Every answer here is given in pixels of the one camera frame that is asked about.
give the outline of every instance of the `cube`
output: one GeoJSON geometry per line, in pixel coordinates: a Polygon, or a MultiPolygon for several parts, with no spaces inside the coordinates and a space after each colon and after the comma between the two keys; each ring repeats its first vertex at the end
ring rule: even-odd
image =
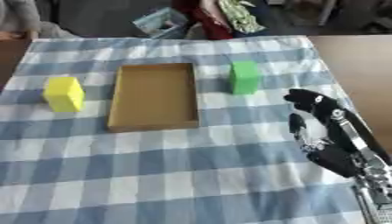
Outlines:
{"type": "Polygon", "coordinates": [[[233,62],[230,83],[234,95],[252,95],[258,89],[261,75],[254,61],[233,62]]]}
{"type": "Polygon", "coordinates": [[[76,78],[54,77],[45,87],[44,98],[54,112],[78,112],[83,106],[84,92],[76,78]]]}

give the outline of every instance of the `table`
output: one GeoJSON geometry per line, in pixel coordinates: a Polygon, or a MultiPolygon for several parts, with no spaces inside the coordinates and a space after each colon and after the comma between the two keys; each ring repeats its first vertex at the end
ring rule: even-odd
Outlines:
{"type": "Polygon", "coordinates": [[[30,40],[0,41],[0,92],[25,55],[30,40]]]}
{"type": "Polygon", "coordinates": [[[392,153],[392,36],[310,39],[376,138],[392,153]]]}
{"type": "Polygon", "coordinates": [[[283,99],[294,87],[351,106],[305,37],[36,41],[0,95],[0,222],[363,223],[349,180],[294,141],[295,110],[283,99]],[[261,91],[230,94],[235,60],[260,66],[261,91]],[[174,62],[194,64],[200,127],[108,133],[118,67],[174,62]],[[42,101],[58,75],[80,80],[80,113],[54,114],[42,101]]]}

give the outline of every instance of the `green cube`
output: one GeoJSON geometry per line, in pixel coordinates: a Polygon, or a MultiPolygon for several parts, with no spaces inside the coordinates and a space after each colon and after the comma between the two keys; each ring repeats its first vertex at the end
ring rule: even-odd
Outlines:
{"type": "Polygon", "coordinates": [[[233,62],[230,83],[234,95],[252,95],[257,91],[261,75],[254,61],[233,62]]]}

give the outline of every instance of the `floor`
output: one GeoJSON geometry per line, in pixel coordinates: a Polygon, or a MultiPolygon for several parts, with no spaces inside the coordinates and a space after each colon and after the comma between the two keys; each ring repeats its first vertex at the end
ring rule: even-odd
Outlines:
{"type": "MultiPolygon", "coordinates": [[[[42,5],[48,0],[37,1],[43,17],[47,17],[47,7],[42,5]]],[[[171,0],[60,0],[59,23],[82,37],[142,37],[131,21],[170,5],[171,0]]],[[[280,6],[269,7],[265,13],[269,35],[360,34],[337,29],[333,23],[325,27],[294,25],[280,6]]]]}

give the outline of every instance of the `person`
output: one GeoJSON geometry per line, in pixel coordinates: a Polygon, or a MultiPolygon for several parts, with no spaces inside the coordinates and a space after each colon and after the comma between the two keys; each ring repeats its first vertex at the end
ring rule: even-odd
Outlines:
{"type": "Polygon", "coordinates": [[[0,0],[0,40],[77,38],[58,25],[41,22],[34,0],[0,0]]]}

